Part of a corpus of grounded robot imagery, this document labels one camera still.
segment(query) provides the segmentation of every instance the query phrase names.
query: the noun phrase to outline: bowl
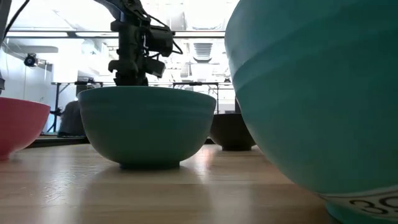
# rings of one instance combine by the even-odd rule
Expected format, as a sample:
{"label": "bowl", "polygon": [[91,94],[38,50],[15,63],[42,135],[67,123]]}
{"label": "bowl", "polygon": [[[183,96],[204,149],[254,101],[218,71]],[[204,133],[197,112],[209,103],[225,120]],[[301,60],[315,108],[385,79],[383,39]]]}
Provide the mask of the bowl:
{"label": "bowl", "polygon": [[249,151],[256,144],[240,113],[215,114],[210,138],[224,151]]}
{"label": "bowl", "polygon": [[193,156],[210,131],[216,100],[193,91],[116,86],[78,95],[93,147],[124,169],[166,169]]}
{"label": "bowl", "polygon": [[0,97],[0,160],[32,144],[40,136],[50,107],[42,103]]}
{"label": "bowl", "polygon": [[343,223],[398,217],[398,4],[240,1],[225,34],[257,145]]}

